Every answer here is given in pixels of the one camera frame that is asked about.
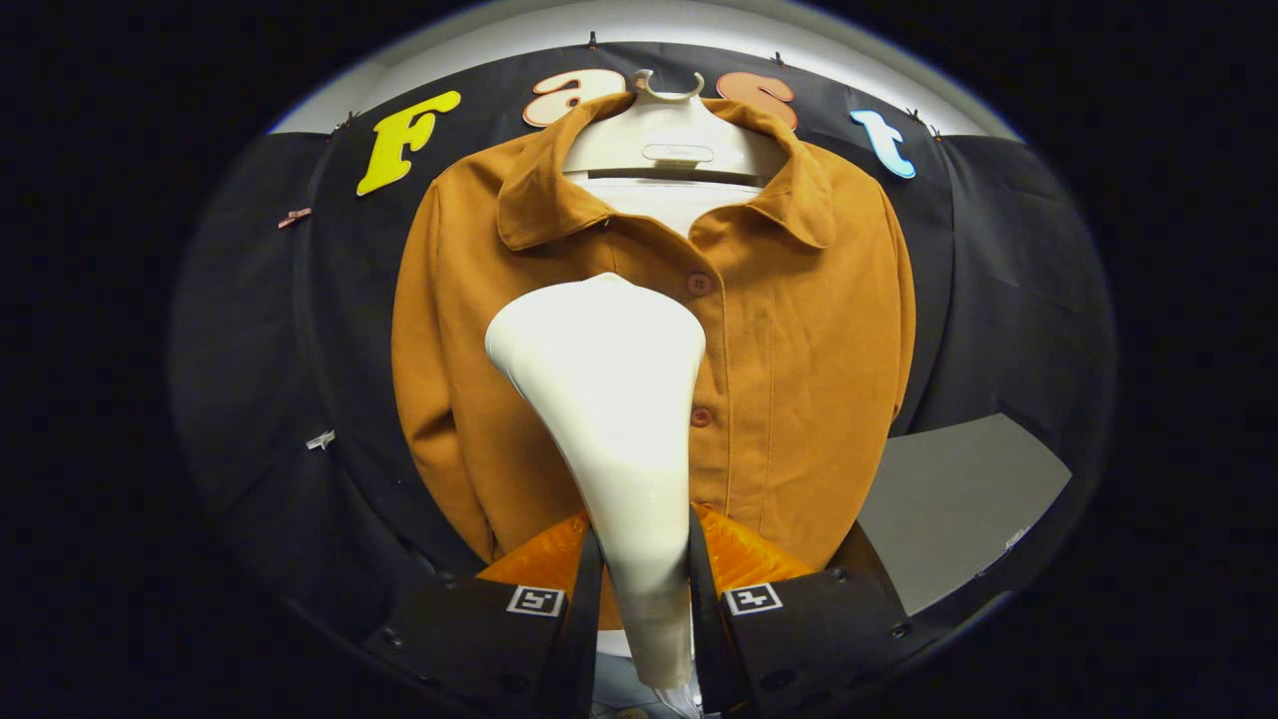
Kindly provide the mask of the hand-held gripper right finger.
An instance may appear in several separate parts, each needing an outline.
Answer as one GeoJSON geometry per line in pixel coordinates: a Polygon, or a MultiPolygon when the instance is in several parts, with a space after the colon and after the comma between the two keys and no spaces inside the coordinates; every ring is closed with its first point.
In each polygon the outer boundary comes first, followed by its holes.
{"type": "Polygon", "coordinates": [[[836,716],[907,673],[935,626],[846,570],[797,573],[693,504],[686,567],[695,676],[711,716],[836,716]]]}

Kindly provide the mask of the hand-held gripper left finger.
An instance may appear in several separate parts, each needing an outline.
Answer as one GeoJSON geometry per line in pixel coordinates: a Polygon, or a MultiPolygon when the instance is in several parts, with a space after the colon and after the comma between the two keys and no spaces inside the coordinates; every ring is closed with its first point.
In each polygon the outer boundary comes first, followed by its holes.
{"type": "Polygon", "coordinates": [[[587,513],[475,576],[435,573],[363,647],[456,718],[589,718],[604,561],[587,513]]]}

